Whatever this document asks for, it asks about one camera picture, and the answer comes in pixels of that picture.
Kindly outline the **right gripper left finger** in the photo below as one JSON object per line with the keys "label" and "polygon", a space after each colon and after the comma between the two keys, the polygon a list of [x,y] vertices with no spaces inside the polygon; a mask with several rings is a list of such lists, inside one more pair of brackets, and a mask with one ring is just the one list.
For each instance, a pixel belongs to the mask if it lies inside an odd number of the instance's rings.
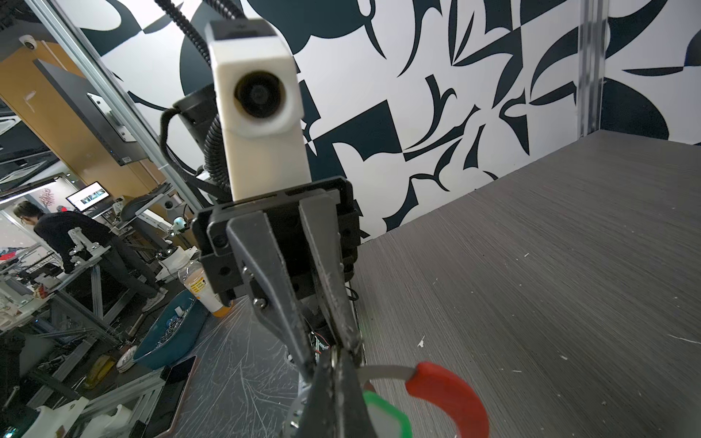
{"label": "right gripper left finger", "polygon": [[333,437],[335,423],[332,360],[336,350],[321,354],[315,369],[296,437]]}

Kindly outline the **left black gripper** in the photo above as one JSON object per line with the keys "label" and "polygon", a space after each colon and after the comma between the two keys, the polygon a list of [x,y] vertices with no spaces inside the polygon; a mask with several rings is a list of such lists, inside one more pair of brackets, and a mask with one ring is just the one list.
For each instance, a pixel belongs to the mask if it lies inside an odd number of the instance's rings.
{"label": "left black gripper", "polygon": [[352,184],[334,177],[200,211],[192,230],[212,288],[227,305],[250,287],[257,315],[285,345],[304,381],[316,366],[297,299],[317,293],[336,344],[353,361],[363,339],[345,282],[361,244]]}

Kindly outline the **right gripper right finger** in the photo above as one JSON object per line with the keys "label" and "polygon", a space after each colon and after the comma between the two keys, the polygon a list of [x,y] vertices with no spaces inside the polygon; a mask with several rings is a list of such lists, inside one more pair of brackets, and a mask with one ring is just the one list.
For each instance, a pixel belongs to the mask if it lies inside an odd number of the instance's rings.
{"label": "right gripper right finger", "polygon": [[363,399],[356,367],[346,350],[335,350],[335,421],[336,437],[377,436]]}

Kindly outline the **green key tag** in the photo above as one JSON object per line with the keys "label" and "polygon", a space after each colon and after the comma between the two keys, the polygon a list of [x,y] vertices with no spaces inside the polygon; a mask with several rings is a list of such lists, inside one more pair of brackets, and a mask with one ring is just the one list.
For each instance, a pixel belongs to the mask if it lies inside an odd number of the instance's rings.
{"label": "green key tag", "polygon": [[413,430],[408,416],[385,401],[376,392],[364,391],[368,414],[379,438],[412,438]]}

